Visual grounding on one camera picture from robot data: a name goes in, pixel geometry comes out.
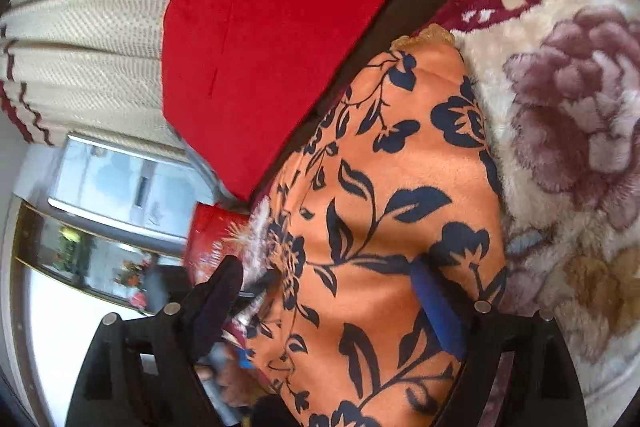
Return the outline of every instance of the red cushion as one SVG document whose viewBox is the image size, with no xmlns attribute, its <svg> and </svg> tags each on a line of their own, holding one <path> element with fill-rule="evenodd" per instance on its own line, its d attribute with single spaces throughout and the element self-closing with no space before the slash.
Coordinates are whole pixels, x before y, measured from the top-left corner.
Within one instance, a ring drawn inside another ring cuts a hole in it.
<svg viewBox="0 0 640 427">
<path fill-rule="evenodd" d="M 171 0 L 164 115 L 247 200 L 384 0 Z"/>
</svg>

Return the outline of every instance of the pink flower pattern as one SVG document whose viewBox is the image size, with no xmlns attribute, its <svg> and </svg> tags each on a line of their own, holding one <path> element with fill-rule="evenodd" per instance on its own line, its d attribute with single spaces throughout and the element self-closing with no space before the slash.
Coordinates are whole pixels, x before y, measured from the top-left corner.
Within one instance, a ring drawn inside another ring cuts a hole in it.
<svg viewBox="0 0 640 427">
<path fill-rule="evenodd" d="M 520 165 L 544 191 L 628 228 L 640 212 L 640 22 L 583 8 L 503 68 L 520 106 Z"/>
</svg>

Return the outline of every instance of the gold trim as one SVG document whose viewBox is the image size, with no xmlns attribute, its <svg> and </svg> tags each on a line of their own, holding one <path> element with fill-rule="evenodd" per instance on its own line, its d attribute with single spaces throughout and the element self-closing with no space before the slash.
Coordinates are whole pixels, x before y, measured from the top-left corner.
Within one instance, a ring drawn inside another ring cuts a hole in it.
<svg viewBox="0 0 640 427">
<path fill-rule="evenodd" d="M 88 233 L 89 235 L 93 235 L 94 237 L 99 237 L 100 239 L 105 239 L 106 241 L 110 241 L 110 243 L 122 243 L 122 241 L 118 241 L 116 239 L 114 239 L 113 237 L 107 237 L 105 235 L 101 235 L 99 233 L 95 233 L 95 232 L 91 232 L 90 230 L 86 230 L 83 229 L 81 227 L 78 227 L 76 225 L 73 225 L 72 223 L 68 223 L 62 219 L 60 219 L 59 217 L 54 217 L 51 216 L 50 214 L 47 214 L 46 212 L 43 212 L 42 210 L 38 210 L 37 208 L 35 208 L 33 205 L 31 205 L 31 203 L 29 203 L 28 201 L 22 200 L 22 204 L 32 210 L 33 212 L 35 212 L 36 214 L 38 214 L 39 216 L 43 216 L 43 217 L 49 217 L 50 219 L 55 219 L 56 221 L 59 221 L 60 223 L 62 223 L 63 225 L 66 225 L 67 227 L 71 227 L 72 229 L 76 229 L 79 230 L 80 232 L 84 232 L 84 233 Z M 143 248 L 143 247 L 139 247 L 138 245 L 129 245 L 130 247 L 133 248 L 138 248 L 142 251 L 148 252 L 148 253 L 155 253 L 156 255 L 164 255 L 166 257 L 173 257 L 174 259 L 183 259 L 183 257 L 181 255 L 176 255 L 173 253 L 168 253 L 168 252 L 162 252 L 159 250 L 153 250 L 152 248 Z"/>
<path fill-rule="evenodd" d="M 21 234 L 18 232 L 22 231 L 22 222 L 24 220 L 24 212 L 25 212 L 25 201 L 20 199 L 20 208 L 18 208 L 18 216 L 15 219 L 14 226 L 14 241 L 11 244 L 11 255 L 17 259 L 18 246 L 20 245 L 20 236 Z"/>
</svg>

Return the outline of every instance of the white wall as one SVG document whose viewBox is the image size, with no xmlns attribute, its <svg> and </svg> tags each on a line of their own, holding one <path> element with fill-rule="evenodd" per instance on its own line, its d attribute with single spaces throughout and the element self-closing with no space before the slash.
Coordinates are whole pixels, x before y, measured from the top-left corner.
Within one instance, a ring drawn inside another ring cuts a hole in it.
<svg viewBox="0 0 640 427">
<path fill-rule="evenodd" d="M 12 189 L 27 147 L 27 143 L 7 115 L 0 112 L 0 237 L 4 237 Z M 4 335 L 0 332 L 0 367 L 9 381 L 14 383 L 8 364 Z"/>
<path fill-rule="evenodd" d="M 110 312 L 125 320 L 141 315 L 34 270 L 28 270 L 26 287 L 34 371 L 52 425 L 63 427 L 82 361 L 101 318 Z"/>
<path fill-rule="evenodd" d="M 20 173 L 15 180 L 14 194 L 38 206 L 40 200 L 46 200 L 61 150 L 57 147 L 31 144 L 26 153 Z"/>
</svg>

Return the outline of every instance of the beige curtain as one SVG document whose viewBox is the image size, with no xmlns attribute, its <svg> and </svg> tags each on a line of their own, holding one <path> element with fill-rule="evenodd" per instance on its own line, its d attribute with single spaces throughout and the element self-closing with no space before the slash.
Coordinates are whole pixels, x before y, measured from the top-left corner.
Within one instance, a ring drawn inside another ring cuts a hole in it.
<svg viewBox="0 0 640 427">
<path fill-rule="evenodd" d="M 182 156 L 161 112 L 169 0 L 11 0 L 0 16 L 4 107 L 35 142 L 69 131 Z"/>
</svg>

